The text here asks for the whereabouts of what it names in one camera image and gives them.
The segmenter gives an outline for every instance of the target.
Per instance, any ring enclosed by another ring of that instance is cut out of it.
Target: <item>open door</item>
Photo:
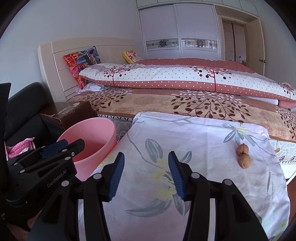
[[[264,75],[265,51],[261,22],[256,19],[246,24],[247,28],[247,67]]]

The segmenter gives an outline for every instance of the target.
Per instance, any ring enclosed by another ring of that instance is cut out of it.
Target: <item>red polka dot blanket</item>
[[[217,65],[105,63],[89,66],[79,75],[87,80],[115,87],[201,90],[296,101],[296,91],[291,86],[250,73],[252,71],[242,72],[249,70],[246,67],[237,71],[235,65],[233,69],[236,70],[217,68]]]

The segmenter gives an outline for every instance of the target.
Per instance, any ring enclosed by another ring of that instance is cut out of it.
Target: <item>walnut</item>
[[[249,166],[251,165],[251,158],[250,158],[250,156],[248,154],[242,154],[239,157],[239,165],[243,169],[249,168]]]
[[[237,154],[239,156],[241,156],[242,154],[248,154],[248,153],[249,153],[249,147],[246,144],[243,143],[237,147]]]

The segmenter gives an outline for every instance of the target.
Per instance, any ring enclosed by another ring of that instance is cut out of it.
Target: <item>brown floral bedspread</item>
[[[89,101],[94,112],[134,117],[142,111],[215,118],[264,126],[271,138],[296,141],[296,113],[239,95],[206,91],[109,87],[69,101]]]

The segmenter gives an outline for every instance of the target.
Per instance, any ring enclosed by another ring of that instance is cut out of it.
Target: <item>yellow pillow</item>
[[[121,54],[129,64],[134,64],[137,61],[141,60],[134,50],[125,51],[125,52],[122,52]]]

